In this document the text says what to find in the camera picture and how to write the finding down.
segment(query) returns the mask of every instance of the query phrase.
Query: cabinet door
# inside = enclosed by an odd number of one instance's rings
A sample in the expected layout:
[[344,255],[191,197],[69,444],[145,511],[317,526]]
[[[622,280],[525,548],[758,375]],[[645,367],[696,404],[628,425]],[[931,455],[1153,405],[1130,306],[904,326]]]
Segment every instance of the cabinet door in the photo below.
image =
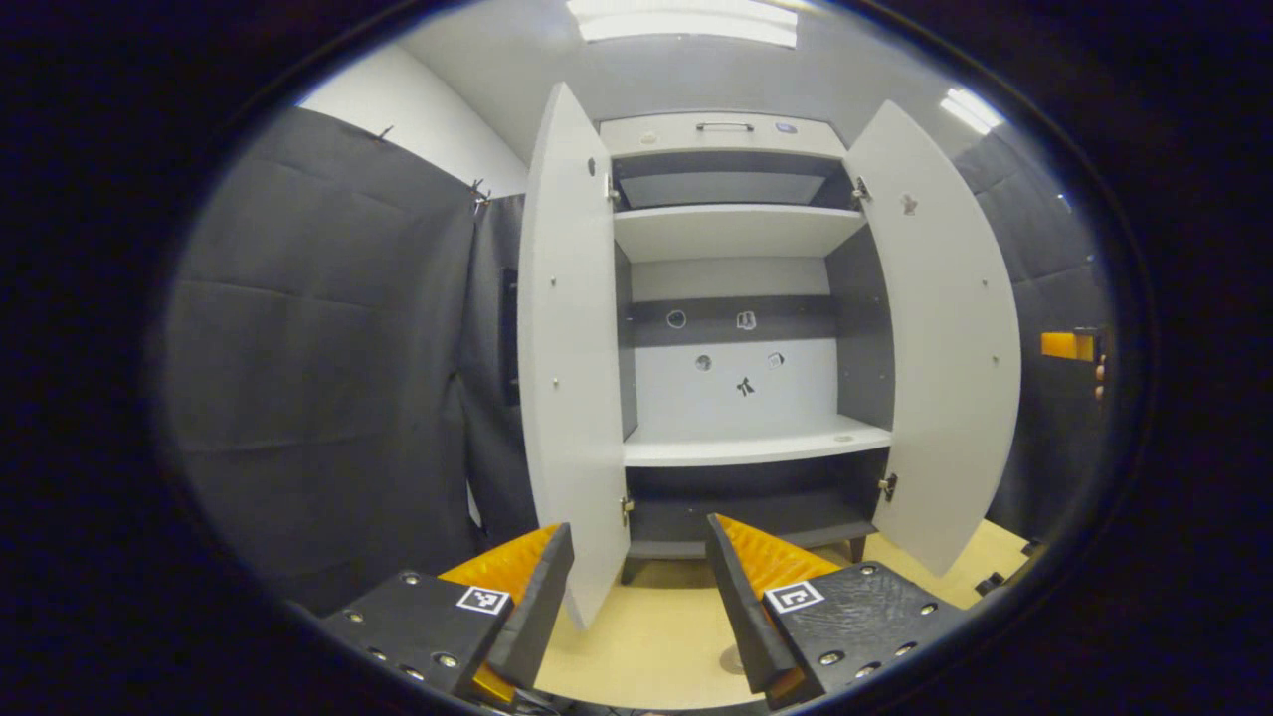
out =
[[526,459],[541,525],[570,522],[565,606],[587,628],[628,553],[610,155],[565,84],[531,161],[517,290]]
[[937,144],[892,102],[845,158],[889,289],[892,447],[875,525],[937,575],[985,516],[1021,391],[1016,302],[981,208]]

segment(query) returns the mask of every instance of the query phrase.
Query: white cabinet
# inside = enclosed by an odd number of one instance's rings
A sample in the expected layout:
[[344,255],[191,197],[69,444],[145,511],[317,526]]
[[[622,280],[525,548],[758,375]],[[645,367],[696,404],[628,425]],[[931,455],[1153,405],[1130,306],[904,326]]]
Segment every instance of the white cabinet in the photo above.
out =
[[[756,181],[722,190],[715,182],[729,173]],[[684,201],[654,191],[672,176],[710,185],[703,196],[782,197],[676,205]],[[792,182],[769,176],[803,176],[813,195],[783,194]],[[638,208],[634,178],[663,203]],[[859,208],[799,205],[834,204],[858,180]],[[838,412],[838,392],[854,390],[838,340],[855,327],[835,313],[821,261],[864,223],[887,287],[891,429]],[[616,270],[628,261],[630,279]],[[634,294],[635,303],[620,302]],[[892,103],[844,149],[829,125],[765,115],[615,120],[598,135],[570,90],[554,88],[522,228],[519,389],[540,521],[572,524],[566,605],[580,627],[629,550],[625,468],[742,470],[887,447],[880,476],[896,475],[895,487],[887,498],[880,492],[871,519],[945,572],[1003,471],[1018,345],[1007,270],[980,208]],[[635,359],[621,362],[624,350]],[[625,408],[635,426],[625,426]],[[792,531],[843,539],[805,529],[801,507],[792,510]],[[634,519],[640,511],[638,501]]]

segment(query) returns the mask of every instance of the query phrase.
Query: shelf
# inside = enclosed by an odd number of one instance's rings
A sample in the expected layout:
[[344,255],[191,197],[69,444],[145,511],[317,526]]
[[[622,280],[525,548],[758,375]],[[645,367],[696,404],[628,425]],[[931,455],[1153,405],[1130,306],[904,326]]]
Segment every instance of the shelf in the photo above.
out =
[[687,259],[821,259],[857,232],[858,211],[780,204],[704,204],[615,214],[615,241],[634,264]]
[[763,436],[752,432],[714,440],[679,440],[639,424],[624,443],[624,465],[686,468],[780,462],[889,447],[891,442],[889,431],[844,415],[813,417],[766,431]]
[[861,508],[831,489],[724,499],[642,499],[631,517],[634,559],[703,559],[707,516],[719,512],[796,547],[812,548],[875,534]]

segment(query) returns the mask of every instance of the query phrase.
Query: wooden floor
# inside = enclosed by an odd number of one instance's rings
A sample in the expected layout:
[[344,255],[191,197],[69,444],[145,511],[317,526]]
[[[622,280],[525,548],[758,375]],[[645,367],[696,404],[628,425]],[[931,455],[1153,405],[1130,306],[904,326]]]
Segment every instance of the wooden floor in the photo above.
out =
[[[983,521],[951,569],[937,577],[881,535],[867,538],[866,559],[899,572],[961,608],[980,599],[974,586],[1025,563],[1026,540]],[[815,550],[844,564],[831,548]],[[629,708],[705,708],[754,701],[746,678],[726,671],[721,655],[733,632],[705,562],[648,562],[630,585],[616,585],[592,628],[580,633],[559,615],[536,688]]]

